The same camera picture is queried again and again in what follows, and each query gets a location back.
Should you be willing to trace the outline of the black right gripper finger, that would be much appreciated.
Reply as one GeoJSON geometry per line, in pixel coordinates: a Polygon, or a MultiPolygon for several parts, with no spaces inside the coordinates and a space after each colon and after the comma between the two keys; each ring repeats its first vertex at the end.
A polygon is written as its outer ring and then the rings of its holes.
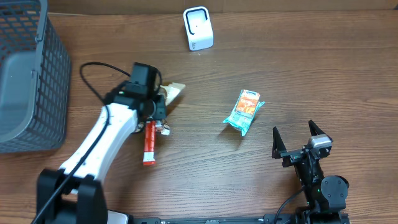
{"type": "Polygon", "coordinates": [[[276,126],[273,127],[272,136],[273,136],[272,158],[280,159],[282,157],[281,154],[285,153],[287,150],[280,136],[279,130],[277,129],[276,126]]]}
{"type": "Polygon", "coordinates": [[[316,136],[319,134],[326,134],[325,132],[323,132],[316,124],[313,120],[310,120],[308,122],[309,128],[310,128],[310,132],[312,136],[316,136]]]}

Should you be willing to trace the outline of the beige snack pouch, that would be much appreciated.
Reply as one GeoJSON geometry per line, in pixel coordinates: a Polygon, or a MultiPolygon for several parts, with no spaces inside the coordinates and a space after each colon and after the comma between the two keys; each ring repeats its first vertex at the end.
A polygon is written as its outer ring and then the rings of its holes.
{"type": "Polygon", "coordinates": [[[154,100],[155,114],[147,118],[145,123],[140,122],[133,133],[136,134],[145,129],[153,128],[156,133],[168,136],[170,134],[170,126],[166,121],[167,107],[184,88],[185,85],[181,83],[171,83],[167,86],[161,85],[160,92],[154,100]]]}

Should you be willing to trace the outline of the teal packet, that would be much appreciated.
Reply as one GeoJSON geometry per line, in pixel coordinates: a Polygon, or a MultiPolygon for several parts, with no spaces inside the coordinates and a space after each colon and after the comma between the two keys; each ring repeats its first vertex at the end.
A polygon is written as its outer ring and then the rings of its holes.
{"type": "Polygon", "coordinates": [[[237,129],[238,131],[240,131],[242,136],[245,136],[251,126],[252,121],[254,120],[254,117],[255,117],[257,111],[265,103],[266,103],[265,101],[262,101],[257,104],[252,118],[248,118],[247,116],[243,116],[243,115],[237,113],[236,108],[238,107],[238,103],[236,103],[231,114],[225,120],[223,120],[223,123],[230,124],[234,129],[237,129]]]}

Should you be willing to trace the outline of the red stick snack packet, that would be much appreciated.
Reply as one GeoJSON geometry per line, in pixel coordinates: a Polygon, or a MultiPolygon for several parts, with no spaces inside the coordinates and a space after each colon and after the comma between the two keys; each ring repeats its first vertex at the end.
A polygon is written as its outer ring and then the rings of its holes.
{"type": "Polygon", "coordinates": [[[155,121],[146,122],[143,165],[155,165],[155,121]]]}

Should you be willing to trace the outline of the orange tissue pack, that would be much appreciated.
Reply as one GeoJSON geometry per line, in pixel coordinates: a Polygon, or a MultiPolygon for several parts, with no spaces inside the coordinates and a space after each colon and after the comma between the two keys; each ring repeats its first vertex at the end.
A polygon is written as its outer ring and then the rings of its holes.
{"type": "Polygon", "coordinates": [[[252,118],[261,95],[255,91],[242,90],[236,103],[235,111],[243,116],[252,118]]]}

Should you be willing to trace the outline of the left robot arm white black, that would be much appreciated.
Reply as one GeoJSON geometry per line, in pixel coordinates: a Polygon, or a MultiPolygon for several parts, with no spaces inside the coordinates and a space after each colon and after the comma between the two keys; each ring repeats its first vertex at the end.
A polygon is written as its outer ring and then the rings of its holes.
{"type": "Polygon", "coordinates": [[[158,68],[135,63],[129,78],[99,97],[100,116],[75,153],[59,170],[40,173],[33,223],[133,223],[132,215],[108,209],[103,182],[130,135],[145,133],[143,163],[155,164],[155,134],[167,116],[167,99],[158,68]]]}

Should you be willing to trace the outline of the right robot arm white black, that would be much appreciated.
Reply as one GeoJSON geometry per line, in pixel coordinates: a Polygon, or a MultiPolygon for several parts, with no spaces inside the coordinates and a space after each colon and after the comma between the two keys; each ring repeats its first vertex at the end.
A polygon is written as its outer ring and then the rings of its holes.
{"type": "Polygon", "coordinates": [[[308,143],[293,151],[286,150],[279,130],[273,128],[272,158],[282,159],[283,167],[293,166],[301,184],[301,189],[279,207],[273,223],[349,223],[348,215],[341,212],[346,208],[349,182],[340,175],[325,176],[320,166],[320,160],[330,155],[333,139],[314,121],[310,120],[308,125],[311,132],[308,143]],[[283,218],[283,208],[301,193],[307,205],[283,218]]]}

